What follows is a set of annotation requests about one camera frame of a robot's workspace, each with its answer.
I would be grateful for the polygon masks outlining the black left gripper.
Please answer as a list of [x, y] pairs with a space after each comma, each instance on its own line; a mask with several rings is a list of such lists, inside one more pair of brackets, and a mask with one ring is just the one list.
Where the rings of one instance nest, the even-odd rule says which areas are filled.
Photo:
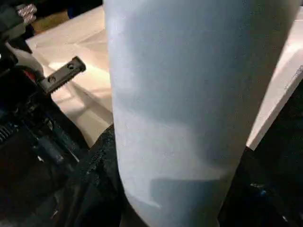
[[15, 55], [0, 61], [0, 154], [30, 154], [52, 166], [76, 166], [87, 152], [80, 130], [51, 95], [86, 66], [79, 57], [45, 77]]

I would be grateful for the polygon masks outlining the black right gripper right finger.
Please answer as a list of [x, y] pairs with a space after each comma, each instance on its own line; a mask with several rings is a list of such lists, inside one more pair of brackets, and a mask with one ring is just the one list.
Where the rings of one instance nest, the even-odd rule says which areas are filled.
[[303, 182], [275, 173], [245, 148], [218, 221], [221, 227], [301, 227]]

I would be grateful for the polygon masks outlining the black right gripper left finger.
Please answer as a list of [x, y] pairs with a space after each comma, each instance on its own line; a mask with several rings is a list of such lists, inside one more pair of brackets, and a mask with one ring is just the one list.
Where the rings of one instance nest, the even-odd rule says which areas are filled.
[[118, 227], [124, 197], [114, 126], [107, 127], [71, 173], [51, 227]]

